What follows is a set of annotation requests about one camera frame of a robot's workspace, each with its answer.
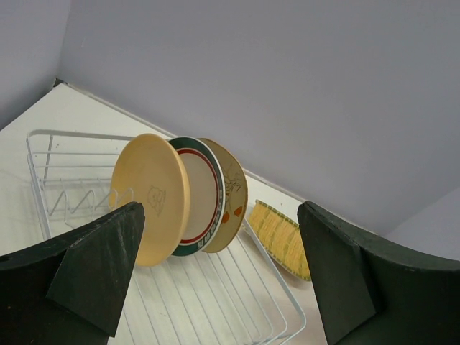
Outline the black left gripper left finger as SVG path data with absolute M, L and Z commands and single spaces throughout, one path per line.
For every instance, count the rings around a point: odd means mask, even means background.
M 1 256 L 2 344 L 107 344 L 116 335 L 144 230 L 130 202 Z

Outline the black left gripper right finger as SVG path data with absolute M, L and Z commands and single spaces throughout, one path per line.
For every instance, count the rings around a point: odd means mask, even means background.
M 300 234 L 329 344 L 457 344 L 459 262 L 404 247 L 311 201 Z

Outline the plain beige plate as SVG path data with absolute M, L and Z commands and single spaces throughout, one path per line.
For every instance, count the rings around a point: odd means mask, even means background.
M 140 134 L 121 151 L 111 177 L 109 207 L 144 207 L 140 266 L 165 261 L 183 238 L 190 215 L 190 183 L 175 148 L 156 134 Z

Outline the large cream bird plate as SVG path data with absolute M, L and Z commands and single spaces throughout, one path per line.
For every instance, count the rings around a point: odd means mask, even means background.
M 248 206 L 247 179 L 239 161 L 219 143 L 201 138 L 207 144 L 222 169 L 226 202 L 221 224 L 211 243 L 204 249 L 207 253 L 217 253 L 228 247 L 238 234 Z

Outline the white plate green red rim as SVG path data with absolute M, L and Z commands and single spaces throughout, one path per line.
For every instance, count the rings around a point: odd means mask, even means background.
M 190 185 L 190 215 L 183 238 L 172 253 L 187 257 L 211 244 L 224 216 L 224 174 L 212 149 L 202 139 L 176 137 L 169 141 L 179 154 Z

